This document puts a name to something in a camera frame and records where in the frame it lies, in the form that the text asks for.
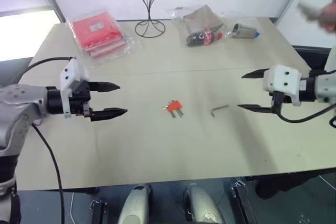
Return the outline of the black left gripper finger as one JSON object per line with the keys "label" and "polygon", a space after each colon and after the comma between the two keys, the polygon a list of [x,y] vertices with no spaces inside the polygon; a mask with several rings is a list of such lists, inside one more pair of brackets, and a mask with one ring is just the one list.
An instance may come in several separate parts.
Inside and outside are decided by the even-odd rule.
{"label": "black left gripper finger", "polygon": [[111,82],[89,82],[90,91],[111,92],[120,89],[120,86]]}
{"label": "black left gripper finger", "polygon": [[110,120],[119,116],[122,116],[123,114],[127,113],[127,109],[122,108],[106,108],[101,111],[90,111],[90,119],[91,122],[94,121],[104,121],[104,120]]}

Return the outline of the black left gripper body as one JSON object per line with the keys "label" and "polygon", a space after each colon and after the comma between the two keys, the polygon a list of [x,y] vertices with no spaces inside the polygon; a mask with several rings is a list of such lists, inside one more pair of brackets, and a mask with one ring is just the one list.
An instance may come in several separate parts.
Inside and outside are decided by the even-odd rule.
{"label": "black left gripper body", "polygon": [[76,116],[90,116],[90,82],[83,81],[72,91],[69,98],[70,113]]}

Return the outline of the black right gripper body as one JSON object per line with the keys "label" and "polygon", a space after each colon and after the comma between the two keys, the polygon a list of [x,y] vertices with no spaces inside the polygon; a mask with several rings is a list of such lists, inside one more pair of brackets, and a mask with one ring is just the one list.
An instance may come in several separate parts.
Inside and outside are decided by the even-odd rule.
{"label": "black right gripper body", "polygon": [[282,92],[269,92],[271,96],[271,111],[273,114],[280,114],[284,103],[292,103],[291,97]]}

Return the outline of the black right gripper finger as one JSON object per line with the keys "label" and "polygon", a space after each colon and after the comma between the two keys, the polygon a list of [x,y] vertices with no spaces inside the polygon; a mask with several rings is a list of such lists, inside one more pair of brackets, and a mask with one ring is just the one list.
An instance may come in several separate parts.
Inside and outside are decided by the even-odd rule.
{"label": "black right gripper finger", "polygon": [[238,105],[240,108],[250,110],[252,112],[256,113],[269,113],[269,114],[277,114],[278,109],[275,107],[262,107],[257,104],[239,104]]}
{"label": "black right gripper finger", "polygon": [[265,72],[269,70],[269,68],[266,69],[258,69],[255,71],[252,71],[250,73],[247,73],[245,75],[242,76],[243,79],[259,79],[259,78],[263,78]]}

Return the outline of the person's bare hand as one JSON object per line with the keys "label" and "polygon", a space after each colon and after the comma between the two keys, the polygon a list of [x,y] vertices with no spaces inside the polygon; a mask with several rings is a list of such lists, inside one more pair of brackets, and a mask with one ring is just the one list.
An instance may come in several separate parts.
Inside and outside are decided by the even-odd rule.
{"label": "person's bare hand", "polygon": [[[331,2],[322,9],[322,13],[328,16],[335,16],[335,11],[335,0],[331,0]],[[335,22],[319,22],[319,26],[328,33],[335,33]]]}

